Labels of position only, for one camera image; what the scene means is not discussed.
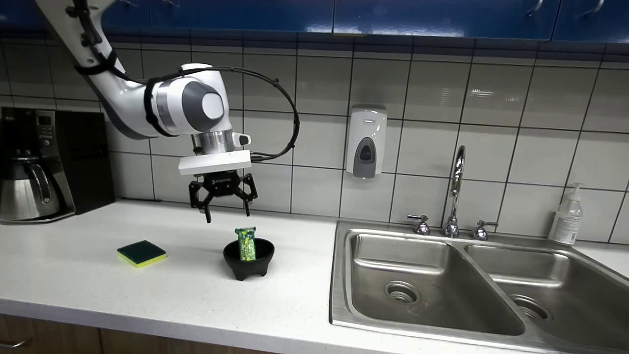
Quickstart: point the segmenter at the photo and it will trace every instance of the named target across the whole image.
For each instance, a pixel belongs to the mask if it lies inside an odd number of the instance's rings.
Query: black pot
[[[250,275],[268,275],[272,257],[275,253],[275,246],[264,238],[256,238],[256,259],[254,261],[242,261],[240,259],[240,244],[238,240],[228,244],[222,249],[224,259],[232,267],[236,279],[244,281]]]

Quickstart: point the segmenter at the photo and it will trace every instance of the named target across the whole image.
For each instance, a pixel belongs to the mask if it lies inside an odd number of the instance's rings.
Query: sink drain
[[[419,301],[419,295],[417,295],[413,283],[407,283],[407,281],[391,281],[386,287],[386,291],[393,301],[399,301],[399,303],[417,303]]]
[[[513,303],[517,305],[517,308],[533,318],[533,320],[551,320],[551,310],[547,310],[541,303],[537,303],[533,297],[521,295],[521,293],[513,293],[511,295]]]

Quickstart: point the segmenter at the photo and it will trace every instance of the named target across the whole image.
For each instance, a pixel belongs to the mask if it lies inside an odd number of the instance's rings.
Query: soap bottle
[[[582,187],[576,185],[574,190],[566,194],[564,202],[559,206],[549,238],[559,244],[572,246],[576,242],[582,218]]]

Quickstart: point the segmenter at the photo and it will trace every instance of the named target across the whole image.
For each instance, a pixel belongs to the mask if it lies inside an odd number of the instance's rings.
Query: sponge
[[[148,267],[167,257],[165,249],[158,247],[148,240],[118,247],[118,253],[126,263],[134,267]]]

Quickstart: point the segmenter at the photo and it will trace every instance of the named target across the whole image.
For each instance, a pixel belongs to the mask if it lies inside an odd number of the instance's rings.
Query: faucet handle
[[[427,214],[409,214],[407,216],[413,222],[415,234],[431,234],[429,216]]]
[[[488,230],[486,226],[498,226],[498,222],[486,222],[486,220],[480,220],[476,230],[474,230],[474,238],[480,238],[480,240],[486,240],[488,238]]]

